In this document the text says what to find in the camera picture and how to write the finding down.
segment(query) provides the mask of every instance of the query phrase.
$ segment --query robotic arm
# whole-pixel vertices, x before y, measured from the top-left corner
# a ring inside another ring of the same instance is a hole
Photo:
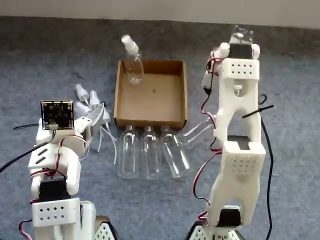
[[[206,204],[206,222],[193,226],[187,239],[195,237],[195,230],[203,231],[210,240],[244,239],[235,230],[252,221],[260,193],[260,172],[266,156],[261,143],[260,114],[243,119],[246,136],[228,134],[228,126],[235,112],[244,116],[258,109],[260,48],[252,43],[252,34],[237,28],[230,42],[222,43],[209,56],[201,85],[210,94],[212,78],[218,77],[219,104],[213,136],[222,146],[222,157],[209,203]],[[234,199],[241,205],[226,205]]]
[[[35,198],[32,201],[35,240],[94,240],[107,235],[116,240],[110,222],[95,226],[96,208],[91,202],[72,198],[79,190],[79,156],[88,153],[89,144],[99,131],[104,104],[74,122],[72,108],[70,101],[42,103],[36,143],[53,139],[32,152],[28,165],[31,194]]]

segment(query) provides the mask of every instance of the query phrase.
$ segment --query perforated plastic plate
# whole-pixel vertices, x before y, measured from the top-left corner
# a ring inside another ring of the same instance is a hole
[[[116,240],[109,225],[102,223],[95,233],[95,240]]]
[[[218,236],[215,239],[217,239],[217,240],[240,240],[235,231],[229,231],[228,236],[223,236],[223,238],[222,237],[219,238],[219,236]],[[208,238],[208,235],[205,232],[204,228],[201,225],[199,225],[194,228],[193,233],[191,234],[189,240],[211,240],[211,239]]]

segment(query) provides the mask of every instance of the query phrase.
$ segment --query white wire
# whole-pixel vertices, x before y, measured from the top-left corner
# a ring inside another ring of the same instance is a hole
[[[100,141],[99,141],[99,146],[98,146],[97,152],[100,152],[102,138],[104,137],[104,134],[103,134],[103,132],[102,132],[101,128],[102,128],[102,126],[100,126],[100,128],[99,128],[99,132],[100,132]]]
[[[116,165],[117,162],[117,146],[115,140],[112,138],[112,134],[109,133],[104,127],[101,126],[101,130],[104,131],[106,134],[108,134],[112,140],[113,147],[114,147],[114,161],[113,164]]]
[[[87,156],[88,156],[88,154],[89,154],[89,152],[90,152],[90,144],[86,141],[86,140],[84,140],[82,137],[80,137],[80,136],[77,136],[77,135],[67,135],[67,136],[64,136],[63,138],[61,138],[61,140],[60,140],[60,142],[59,142],[59,144],[58,144],[58,153],[59,153],[59,151],[60,151],[60,145],[61,145],[61,143],[62,143],[62,141],[64,141],[66,138],[68,138],[68,137],[74,137],[74,138],[76,138],[76,139],[80,139],[81,141],[83,141],[84,143],[85,143],[85,145],[86,145],[86,153],[85,153],[85,155],[83,156],[83,157],[81,157],[79,160],[84,160],[84,159],[86,159],[87,158]]]
[[[106,129],[108,130],[108,132],[110,133],[110,137],[116,142],[117,139],[112,135],[110,128],[109,128],[109,124],[106,122],[105,123]]]
[[[89,107],[89,109],[92,111],[91,106],[90,106],[90,104],[89,104],[88,100],[87,100],[87,99],[85,99],[85,100],[84,100],[84,102],[85,102],[85,104]]]

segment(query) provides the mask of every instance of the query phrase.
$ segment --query cardboard box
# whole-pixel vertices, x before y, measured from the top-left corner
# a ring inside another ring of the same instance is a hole
[[[186,64],[178,60],[143,60],[141,83],[131,85],[119,61],[114,103],[118,126],[169,125],[181,129],[188,119]]]

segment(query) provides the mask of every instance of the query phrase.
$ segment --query plastic bottle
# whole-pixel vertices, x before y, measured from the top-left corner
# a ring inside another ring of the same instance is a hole
[[[119,141],[118,176],[134,179],[139,177],[139,138],[135,127],[126,126]]]
[[[176,132],[168,126],[163,126],[161,130],[162,135],[160,139],[164,157],[169,165],[172,176],[175,179],[180,178],[191,170],[184,146],[180,143]]]
[[[121,38],[122,43],[127,51],[127,58],[124,62],[125,71],[128,76],[128,81],[132,85],[139,84],[144,77],[144,66],[142,63],[142,55],[139,52],[138,45],[131,39],[129,35],[124,35]]]
[[[187,132],[179,132],[180,142],[188,149],[192,149],[197,144],[202,143],[205,138],[213,139],[214,124],[210,117],[203,120]]]
[[[152,126],[146,126],[141,136],[141,176],[157,179],[161,172],[161,151],[159,137]]]

